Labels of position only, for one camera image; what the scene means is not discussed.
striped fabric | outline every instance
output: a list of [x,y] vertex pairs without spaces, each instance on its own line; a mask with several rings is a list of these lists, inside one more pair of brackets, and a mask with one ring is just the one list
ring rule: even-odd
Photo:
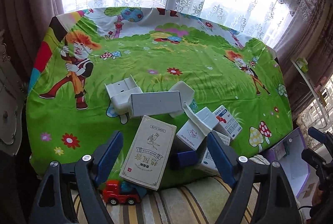
[[[115,224],[213,224],[222,211],[230,187],[219,176],[209,177],[179,188],[146,195],[141,203],[106,205]],[[87,223],[80,198],[73,193],[74,208],[80,224]],[[258,190],[253,186],[242,224],[251,221]]]

red toy car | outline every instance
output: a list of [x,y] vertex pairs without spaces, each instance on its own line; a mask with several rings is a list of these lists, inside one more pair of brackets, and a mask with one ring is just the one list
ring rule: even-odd
[[111,205],[118,203],[126,203],[128,205],[135,205],[140,202],[140,197],[136,190],[131,192],[122,192],[121,182],[118,180],[109,180],[106,182],[105,189],[103,190],[103,200]]

blue gripper pad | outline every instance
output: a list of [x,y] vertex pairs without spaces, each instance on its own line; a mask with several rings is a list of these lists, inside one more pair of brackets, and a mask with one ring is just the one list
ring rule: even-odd
[[97,163],[94,161],[94,164],[96,164],[96,176],[94,178],[96,186],[106,182],[122,147],[123,134],[120,131],[115,131],[106,144],[96,148],[93,153],[95,160],[98,161]]
[[233,172],[233,165],[222,148],[225,148],[226,150],[232,150],[233,152],[229,152],[231,153],[229,157],[235,157],[235,161],[237,159],[237,154],[231,147],[223,144],[223,141],[219,138],[217,134],[213,134],[212,132],[207,135],[207,148],[214,160],[214,163],[220,173],[222,180],[231,188],[233,188],[236,184],[236,179]]
[[313,137],[315,140],[318,140],[322,144],[325,144],[327,142],[327,138],[324,133],[320,132],[314,127],[309,128],[308,134],[310,135],[310,137]]

cream colored box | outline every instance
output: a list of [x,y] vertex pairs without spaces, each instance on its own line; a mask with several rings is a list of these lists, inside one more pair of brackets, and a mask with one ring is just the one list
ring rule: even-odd
[[119,177],[158,190],[176,126],[143,116]]

cartoon boy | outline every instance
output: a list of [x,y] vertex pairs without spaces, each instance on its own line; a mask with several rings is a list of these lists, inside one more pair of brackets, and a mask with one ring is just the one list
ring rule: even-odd
[[76,98],[76,109],[87,109],[88,105],[84,100],[84,95],[86,94],[84,84],[86,78],[91,76],[94,68],[93,62],[89,60],[88,57],[93,50],[96,50],[101,46],[98,43],[93,42],[88,35],[79,30],[69,32],[66,35],[66,40],[68,43],[74,45],[74,57],[69,55],[69,47],[66,44],[60,51],[61,58],[67,61],[65,66],[69,73],[55,84],[49,92],[40,94],[39,97],[44,99],[54,99],[57,91],[62,85],[67,82],[72,82]]
[[254,86],[257,89],[257,95],[260,95],[260,91],[258,90],[257,83],[270,95],[270,92],[266,89],[266,87],[262,84],[262,82],[259,80],[256,73],[253,71],[252,68],[250,68],[245,61],[243,60],[243,56],[239,53],[236,53],[232,50],[226,50],[225,51],[226,57],[228,60],[233,62],[239,70],[244,71],[246,74],[250,75],[252,77],[252,80],[254,82]]

